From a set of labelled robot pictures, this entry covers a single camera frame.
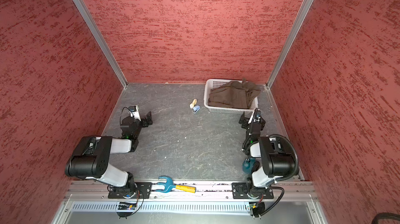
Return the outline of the brown trousers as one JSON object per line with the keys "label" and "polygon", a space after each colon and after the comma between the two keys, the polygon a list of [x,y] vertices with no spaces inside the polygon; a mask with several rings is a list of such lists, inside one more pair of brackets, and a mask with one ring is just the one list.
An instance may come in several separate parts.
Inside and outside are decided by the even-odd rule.
{"label": "brown trousers", "polygon": [[230,81],[212,89],[207,103],[213,107],[248,110],[260,93],[261,90],[257,84],[243,78],[242,81]]}

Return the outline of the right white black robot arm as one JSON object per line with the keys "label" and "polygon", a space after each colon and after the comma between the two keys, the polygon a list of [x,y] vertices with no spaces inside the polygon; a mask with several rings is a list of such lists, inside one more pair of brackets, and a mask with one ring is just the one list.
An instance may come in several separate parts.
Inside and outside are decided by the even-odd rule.
{"label": "right white black robot arm", "polygon": [[255,109],[251,117],[242,113],[239,124],[246,130],[241,150],[247,158],[242,167],[249,177],[244,192],[251,199],[259,199],[277,182],[289,180],[299,173],[299,157],[285,136],[261,135],[266,121],[259,109]]}

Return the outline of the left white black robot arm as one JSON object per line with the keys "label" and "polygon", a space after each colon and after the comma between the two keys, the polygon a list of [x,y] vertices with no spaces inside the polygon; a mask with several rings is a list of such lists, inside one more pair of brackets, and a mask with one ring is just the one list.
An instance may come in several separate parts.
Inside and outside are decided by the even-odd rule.
{"label": "left white black robot arm", "polygon": [[114,167],[109,163],[109,158],[111,154],[135,152],[142,128],[152,124],[152,113],[148,112],[144,119],[133,116],[124,118],[120,123],[121,138],[112,136],[81,138],[66,164],[66,176],[106,184],[109,199],[148,199],[151,184],[136,183],[132,173]]}

